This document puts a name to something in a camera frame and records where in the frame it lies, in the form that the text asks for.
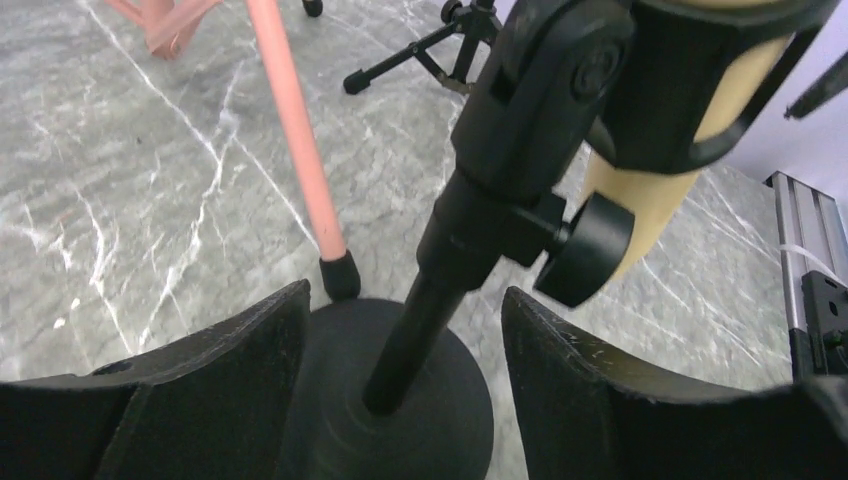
black tripod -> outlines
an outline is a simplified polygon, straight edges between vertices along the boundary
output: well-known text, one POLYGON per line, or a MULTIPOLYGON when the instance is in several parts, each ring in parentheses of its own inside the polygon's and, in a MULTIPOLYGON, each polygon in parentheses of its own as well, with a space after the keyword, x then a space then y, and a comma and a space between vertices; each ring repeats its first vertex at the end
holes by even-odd
POLYGON ((415 57, 443 87, 463 95, 469 94, 474 84, 468 83, 466 77, 471 69, 474 54, 477 53, 477 46, 483 42, 491 47, 502 28, 501 22, 495 16, 494 3, 494 0, 472 0, 467 7, 463 7, 461 0, 448 0, 441 13, 444 27, 417 42, 410 43, 408 47, 368 70, 359 69, 348 75, 344 79, 345 92, 356 95, 368 88, 371 80, 415 57), (453 73, 448 75, 427 53, 427 49, 455 33, 465 37, 459 48, 453 73))

beige cylinder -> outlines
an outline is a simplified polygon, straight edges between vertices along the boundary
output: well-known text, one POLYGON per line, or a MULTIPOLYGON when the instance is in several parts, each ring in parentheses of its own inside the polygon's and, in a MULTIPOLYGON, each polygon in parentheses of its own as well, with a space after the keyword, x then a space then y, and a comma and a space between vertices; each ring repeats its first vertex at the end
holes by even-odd
MULTIPOLYGON (((779 0, 669 1, 705 8, 739 8, 779 0)), ((758 45, 730 65, 695 134, 696 141, 721 133, 739 117, 783 53, 787 40, 778 39, 758 45)), ((583 180, 583 199, 597 191, 628 208, 636 216, 630 247, 613 278, 618 278, 650 251, 699 174, 700 171, 659 175, 615 169, 599 155, 592 154, 583 180)))

pink pole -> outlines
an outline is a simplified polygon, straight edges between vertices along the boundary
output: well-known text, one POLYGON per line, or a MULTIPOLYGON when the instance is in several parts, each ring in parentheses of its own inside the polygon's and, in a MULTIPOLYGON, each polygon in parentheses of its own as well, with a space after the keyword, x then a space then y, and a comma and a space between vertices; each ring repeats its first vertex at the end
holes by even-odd
POLYGON ((275 0, 246 0, 256 31, 259 54, 271 84, 277 113, 289 144, 294 169, 306 201, 309 221, 315 231, 321 258, 338 260, 347 247, 342 236, 330 187, 324 175, 321 155, 309 122, 309 112, 300 89, 294 59, 289 48, 283 19, 275 0))

black pole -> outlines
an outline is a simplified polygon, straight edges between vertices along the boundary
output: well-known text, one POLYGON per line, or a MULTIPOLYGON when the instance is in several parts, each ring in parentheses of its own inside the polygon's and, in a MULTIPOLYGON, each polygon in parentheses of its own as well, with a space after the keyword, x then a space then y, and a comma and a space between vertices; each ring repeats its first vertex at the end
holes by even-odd
POLYGON ((365 386, 363 401, 371 413, 391 415, 401 406, 465 293, 444 290, 420 273, 415 277, 403 314, 365 386))

floor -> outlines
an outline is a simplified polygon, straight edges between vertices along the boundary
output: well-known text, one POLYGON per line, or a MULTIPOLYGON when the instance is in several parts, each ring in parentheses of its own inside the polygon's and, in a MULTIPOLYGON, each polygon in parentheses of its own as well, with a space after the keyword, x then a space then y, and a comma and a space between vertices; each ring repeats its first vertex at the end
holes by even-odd
MULTIPOLYGON (((364 293, 402 300, 463 99, 416 64, 355 97, 341 82, 437 28, 438 6, 327 2, 319 19, 280 8, 364 293)), ((448 62, 457 47, 434 54, 448 62)), ((298 278, 327 302, 241 2, 166 63, 104 2, 6 0, 0 73, 0 380, 84 374, 298 278)), ((558 190, 574 197, 584 171, 585 152, 558 190)), ((771 190, 716 167, 621 281, 576 311, 553 307, 663 367, 766 388, 790 379, 776 245, 771 190)), ((451 324, 492 392, 490 479, 526 478, 497 312, 506 286, 534 278, 500 265, 451 324)))

